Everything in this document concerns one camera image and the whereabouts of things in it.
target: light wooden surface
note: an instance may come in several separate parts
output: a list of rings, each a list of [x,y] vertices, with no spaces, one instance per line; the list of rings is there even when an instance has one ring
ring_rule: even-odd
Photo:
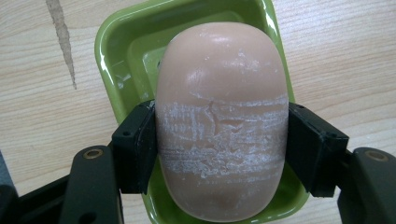
[[[74,155],[117,123],[93,56],[104,19],[138,0],[61,0],[73,87],[46,1],[0,2],[0,148],[20,195],[68,174]],[[396,1],[274,0],[296,100],[350,136],[349,148],[396,155]],[[139,195],[126,223],[149,223]],[[276,223],[340,223],[313,199]]]

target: plastic tray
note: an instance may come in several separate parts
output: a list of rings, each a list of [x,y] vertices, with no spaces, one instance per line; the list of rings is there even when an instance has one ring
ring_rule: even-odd
[[[269,0],[149,0],[120,10],[100,27],[95,57],[117,122],[139,103],[155,98],[158,64],[169,41],[181,31],[211,21],[237,21],[255,26],[276,44],[285,68],[289,98],[294,102],[276,16]],[[180,210],[164,184],[158,161],[142,195],[153,223],[208,223]],[[236,223],[260,223],[288,217],[306,202],[294,172],[286,164],[276,194],[257,216]]]

